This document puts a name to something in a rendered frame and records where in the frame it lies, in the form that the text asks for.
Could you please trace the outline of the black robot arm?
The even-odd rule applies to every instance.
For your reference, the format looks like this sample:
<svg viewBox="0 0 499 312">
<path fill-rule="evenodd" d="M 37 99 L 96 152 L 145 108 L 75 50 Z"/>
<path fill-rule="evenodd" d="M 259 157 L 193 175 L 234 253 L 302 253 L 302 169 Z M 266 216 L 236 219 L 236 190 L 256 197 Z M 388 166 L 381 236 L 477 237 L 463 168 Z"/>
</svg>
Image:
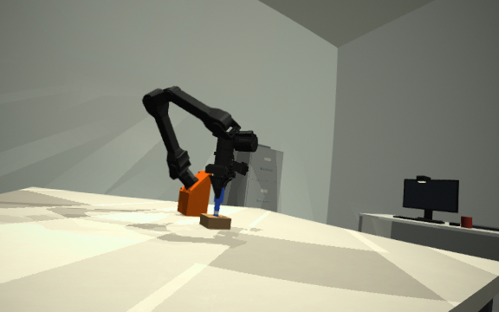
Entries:
<svg viewBox="0 0 499 312">
<path fill-rule="evenodd" d="M 173 126 L 168 115 L 169 101 L 172 101 L 186 112 L 198 117 L 204 126 L 217 137 L 217 149 L 226 149 L 234 152 L 255 152 L 258 146 L 258 138 L 253 131 L 240 131 L 241 127 L 231 118 L 231 115 L 220 109 L 210 108 L 191 95 L 185 93 L 177 86 L 165 89 L 156 89 L 143 98 L 146 111 L 154 117 L 157 122 L 159 133 L 167 149 L 167 164 L 169 166 L 170 178 L 179 179 L 186 190 L 195 185 L 199 179 L 191 172 L 190 157 L 186 150 L 180 148 Z M 231 130 L 226 132 L 230 127 Z M 247 163 L 238 163 L 234 159 L 228 161 L 232 171 L 246 175 L 249 171 Z"/>
</svg>

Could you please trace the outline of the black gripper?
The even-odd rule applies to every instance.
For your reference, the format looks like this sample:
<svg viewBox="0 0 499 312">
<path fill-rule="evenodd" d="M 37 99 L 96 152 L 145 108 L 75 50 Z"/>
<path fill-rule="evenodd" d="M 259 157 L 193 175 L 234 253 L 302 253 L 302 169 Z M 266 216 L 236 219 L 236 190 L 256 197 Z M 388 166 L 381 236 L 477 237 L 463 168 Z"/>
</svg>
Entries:
<svg viewBox="0 0 499 312">
<path fill-rule="evenodd" d="M 233 151 L 226 149 L 216 149 L 214 152 L 215 162 L 213 164 L 208 164 L 205 167 L 204 173 L 212 173 L 209 175 L 211 185 L 215 194 L 215 198 L 219 199 L 222 189 L 227 186 L 227 183 L 236 178 L 236 173 L 230 172 L 230 166 L 227 166 L 228 161 L 234 159 Z M 229 169 L 229 170 L 228 170 Z"/>
</svg>

